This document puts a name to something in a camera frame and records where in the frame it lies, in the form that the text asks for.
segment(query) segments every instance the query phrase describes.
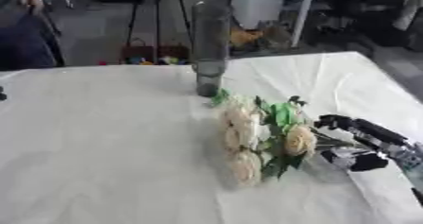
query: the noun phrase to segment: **artificial flower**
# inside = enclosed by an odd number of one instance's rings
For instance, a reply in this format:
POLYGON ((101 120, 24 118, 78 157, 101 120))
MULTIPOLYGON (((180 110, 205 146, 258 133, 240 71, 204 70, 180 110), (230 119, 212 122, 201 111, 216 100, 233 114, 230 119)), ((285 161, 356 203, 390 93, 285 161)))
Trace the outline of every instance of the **artificial flower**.
POLYGON ((291 156, 298 156, 307 152, 307 157, 314 154, 317 139, 305 125, 295 125, 285 139, 285 150, 291 156))
POLYGON ((229 162, 232 173, 241 186, 254 186, 262 181, 262 164, 259 156, 244 150, 229 162))
POLYGON ((227 128, 224 147, 230 154, 236 153, 240 150, 240 137, 235 128, 227 128))

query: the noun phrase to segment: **tripod leg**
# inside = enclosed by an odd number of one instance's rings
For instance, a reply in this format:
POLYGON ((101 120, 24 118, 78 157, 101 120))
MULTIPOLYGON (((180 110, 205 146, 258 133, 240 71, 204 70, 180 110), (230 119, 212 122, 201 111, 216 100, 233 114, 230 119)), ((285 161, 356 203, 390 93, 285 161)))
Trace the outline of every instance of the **tripod leg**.
POLYGON ((159 63, 161 57, 161 0, 155 0, 156 3, 156 50, 154 63, 159 63))
POLYGON ((191 45, 193 45, 193 36, 191 33, 191 24, 190 21, 188 19, 188 13, 187 10, 185 8, 185 3, 183 2, 183 0, 179 0, 179 5, 180 5, 180 9, 182 10, 182 15, 183 15, 183 21, 185 23, 185 27, 187 28, 187 34, 188 34, 188 38, 190 39, 190 43, 191 45))
POLYGON ((132 32, 134 30, 135 20, 137 19, 138 6, 139 6, 138 2, 135 2, 132 5, 132 13, 131 13, 131 16, 130 16, 130 22, 129 22, 129 26, 128 26, 129 31, 127 33, 127 46, 130 46, 130 42, 131 42, 131 39, 132 39, 132 32))

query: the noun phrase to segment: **flower bouquet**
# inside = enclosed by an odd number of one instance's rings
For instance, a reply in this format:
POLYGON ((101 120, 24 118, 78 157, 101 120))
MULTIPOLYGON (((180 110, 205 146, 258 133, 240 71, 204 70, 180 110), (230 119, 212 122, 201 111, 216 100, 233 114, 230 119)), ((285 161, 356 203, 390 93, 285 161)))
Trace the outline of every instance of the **flower bouquet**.
POLYGON ((211 104, 221 109, 228 165, 241 186, 280 178, 289 166, 299 168, 314 154, 317 139, 302 112, 306 102, 299 96, 269 104, 258 96, 221 90, 211 104))

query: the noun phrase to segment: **gray floor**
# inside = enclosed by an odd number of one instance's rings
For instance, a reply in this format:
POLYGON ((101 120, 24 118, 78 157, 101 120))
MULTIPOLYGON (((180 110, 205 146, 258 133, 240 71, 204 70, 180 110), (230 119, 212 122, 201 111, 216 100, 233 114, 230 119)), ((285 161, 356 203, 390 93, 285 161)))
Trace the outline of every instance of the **gray floor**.
MULTIPOLYGON (((185 0, 189 9, 200 0, 185 0)), ((64 55, 71 66, 118 63, 125 43, 130 5, 79 3, 76 9, 58 9, 54 15, 64 35, 64 55)), ((151 0, 140 7, 134 38, 154 43, 154 7, 151 0)), ((162 42, 188 44, 178 0, 162 0, 162 42)), ((423 101, 423 54, 402 48, 378 47, 374 62, 409 92, 423 101)))

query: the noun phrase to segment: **white pole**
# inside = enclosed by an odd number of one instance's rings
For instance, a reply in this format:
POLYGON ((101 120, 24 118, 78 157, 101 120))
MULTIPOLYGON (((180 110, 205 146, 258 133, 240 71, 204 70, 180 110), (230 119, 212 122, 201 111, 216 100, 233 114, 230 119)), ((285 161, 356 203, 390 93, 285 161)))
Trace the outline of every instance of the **white pole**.
POLYGON ((309 13, 310 7, 312 6, 313 0, 303 0, 301 4, 301 9, 299 10, 298 17, 296 18, 296 27, 294 30, 294 35, 292 39, 292 47, 297 47, 299 38, 302 34, 302 29, 304 28, 304 23, 307 20, 307 15, 309 13))

